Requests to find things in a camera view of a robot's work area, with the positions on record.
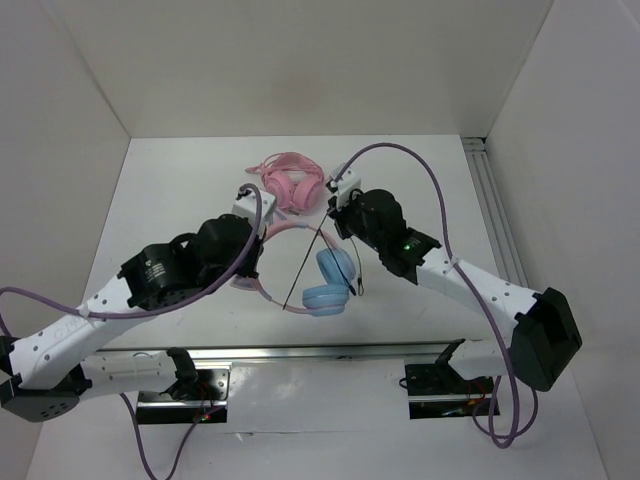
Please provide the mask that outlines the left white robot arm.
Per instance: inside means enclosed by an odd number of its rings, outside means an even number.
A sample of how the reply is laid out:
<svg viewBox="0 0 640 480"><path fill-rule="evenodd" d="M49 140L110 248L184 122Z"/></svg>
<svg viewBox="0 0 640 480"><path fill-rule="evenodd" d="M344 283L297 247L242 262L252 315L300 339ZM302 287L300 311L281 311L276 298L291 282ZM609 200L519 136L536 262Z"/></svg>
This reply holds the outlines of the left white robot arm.
<svg viewBox="0 0 640 480"><path fill-rule="evenodd" d="M199 373L186 349L115 354L103 347L132 328L209 295L231 276L252 276L261 220L225 214L168 243L144 247L84 305L37 333L2 336L4 410L32 423L52 420L90 398L130 391L178 400Z"/></svg>

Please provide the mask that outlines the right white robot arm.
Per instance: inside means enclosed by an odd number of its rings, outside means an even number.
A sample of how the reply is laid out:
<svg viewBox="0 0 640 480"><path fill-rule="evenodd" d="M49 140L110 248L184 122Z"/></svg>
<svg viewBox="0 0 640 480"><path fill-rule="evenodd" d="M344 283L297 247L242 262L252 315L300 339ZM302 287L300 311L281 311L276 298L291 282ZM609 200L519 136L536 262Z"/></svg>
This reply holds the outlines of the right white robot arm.
<svg viewBox="0 0 640 480"><path fill-rule="evenodd" d="M513 373L536 391L551 389L583 344L563 293L521 287L450 256L438 240L407 225L386 190L330 192L328 214L341 238L371 247L391 274L491 317L497 340L455 343L436 369L441 388L457 392L471 379Z"/></svg>

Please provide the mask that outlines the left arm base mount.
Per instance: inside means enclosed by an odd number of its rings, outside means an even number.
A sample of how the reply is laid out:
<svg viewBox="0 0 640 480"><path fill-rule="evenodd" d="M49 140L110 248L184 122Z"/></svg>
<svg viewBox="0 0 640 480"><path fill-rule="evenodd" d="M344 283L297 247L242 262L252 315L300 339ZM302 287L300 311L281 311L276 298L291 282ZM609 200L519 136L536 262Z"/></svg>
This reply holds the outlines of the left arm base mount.
<svg viewBox="0 0 640 480"><path fill-rule="evenodd" d="M140 391L136 419L142 425L225 423L231 377L231 364L216 360L198 360L184 348L170 348L169 354L181 367L190 367L187 383L178 392Z"/></svg>

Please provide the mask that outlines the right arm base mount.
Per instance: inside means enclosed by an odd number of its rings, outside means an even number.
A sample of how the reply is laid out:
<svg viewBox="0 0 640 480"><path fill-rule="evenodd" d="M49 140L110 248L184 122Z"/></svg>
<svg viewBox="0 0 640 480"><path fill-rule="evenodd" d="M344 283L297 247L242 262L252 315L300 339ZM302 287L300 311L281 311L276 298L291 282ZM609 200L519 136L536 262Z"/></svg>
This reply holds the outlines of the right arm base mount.
<svg viewBox="0 0 640 480"><path fill-rule="evenodd" d="M407 393L411 420L488 414L495 386L491 377L464 380L450 366L437 360L406 363L404 371L398 384Z"/></svg>

